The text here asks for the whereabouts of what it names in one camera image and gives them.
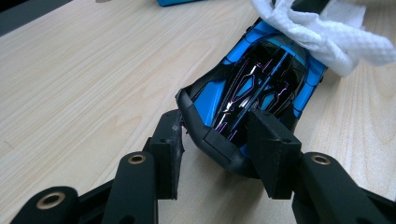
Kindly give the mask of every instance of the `brass insert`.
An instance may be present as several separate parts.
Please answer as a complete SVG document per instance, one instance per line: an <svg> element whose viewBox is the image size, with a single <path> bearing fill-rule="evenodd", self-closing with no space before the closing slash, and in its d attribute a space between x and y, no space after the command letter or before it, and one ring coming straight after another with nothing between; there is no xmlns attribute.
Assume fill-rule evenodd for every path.
<svg viewBox="0 0 396 224"><path fill-rule="evenodd" d="M60 204L66 196L64 195L63 192L60 191L55 191L52 193L47 194L46 196L42 197L38 202L37 202L37 208L41 210L46 210L53 208Z"/></svg>

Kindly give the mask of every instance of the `white cloth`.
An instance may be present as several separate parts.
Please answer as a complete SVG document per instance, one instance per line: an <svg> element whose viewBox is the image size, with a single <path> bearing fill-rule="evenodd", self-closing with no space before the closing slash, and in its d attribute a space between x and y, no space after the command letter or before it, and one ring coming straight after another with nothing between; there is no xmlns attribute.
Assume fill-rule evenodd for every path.
<svg viewBox="0 0 396 224"><path fill-rule="evenodd" d="M359 59L383 65L396 62L396 49L383 36L362 30L365 7L331 1L320 13L291 9L294 0L251 0L268 24L308 49L341 77L348 76Z"/></svg>

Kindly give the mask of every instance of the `wooden table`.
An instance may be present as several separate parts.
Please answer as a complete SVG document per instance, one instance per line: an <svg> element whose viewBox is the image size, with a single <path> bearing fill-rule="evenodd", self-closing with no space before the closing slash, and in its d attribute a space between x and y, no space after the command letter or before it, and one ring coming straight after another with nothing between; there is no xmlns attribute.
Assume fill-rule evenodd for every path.
<svg viewBox="0 0 396 224"><path fill-rule="evenodd" d="M396 3L361 0L366 30L396 43ZM257 19L246 0L159 7L75 0L0 37L0 222L52 186L83 194L141 150L177 91L215 66ZM303 151L339 160L363 188L396 198L396 63L328 71L300 120ZM223 171L184 136L177 201L160 223L292 223L290 201Z"/></svg>

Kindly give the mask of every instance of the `screw hole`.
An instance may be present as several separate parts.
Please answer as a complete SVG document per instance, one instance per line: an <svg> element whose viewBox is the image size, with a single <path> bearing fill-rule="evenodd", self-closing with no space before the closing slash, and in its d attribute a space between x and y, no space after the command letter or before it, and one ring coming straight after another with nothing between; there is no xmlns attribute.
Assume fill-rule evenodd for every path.
<svg viewBox="0 0 396 224"><path fill-rule="evenodd" d="M133 155L128 159L128 162L131 164L139 164L146 160L144 155Z"/></svg>
<svg viewBox="0 0 396 224"><path fill-rule="evenodd" d="M320 156L320 155L313 155L311 157L312 161L319 163L321 165L329 165L331 162L329 161L329 159L327 159L324 156Z"/></svg>
<svg viewBox="0 0 396 224"><path fill-rule="evenodd" d="M55 191L42 197L36 206L38 209L47 210L60 204L65 197L63 192Z"/></svg>

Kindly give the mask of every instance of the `blue object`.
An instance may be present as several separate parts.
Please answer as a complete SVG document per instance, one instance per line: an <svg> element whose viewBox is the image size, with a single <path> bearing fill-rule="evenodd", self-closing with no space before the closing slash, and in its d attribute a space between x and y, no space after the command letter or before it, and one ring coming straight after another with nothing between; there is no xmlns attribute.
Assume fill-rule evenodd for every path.
<svg viewBox="0 0 396 224"><path fill-rule="evenodd" d="M162 7L169 7L169 6L172 6L172 5L189 3L189 2L196 2L196 1L199 1L199 0L157 0L157 2Z"/></svg>
<svg viewBox="0 0 396 224"><path fill-rule="evenodd" d="M325 70L307 50L258 19L218 65L180 90L177 105L198 148L223 168L254 176L247 154L248 111L268 111L293 132Z"/></svg>

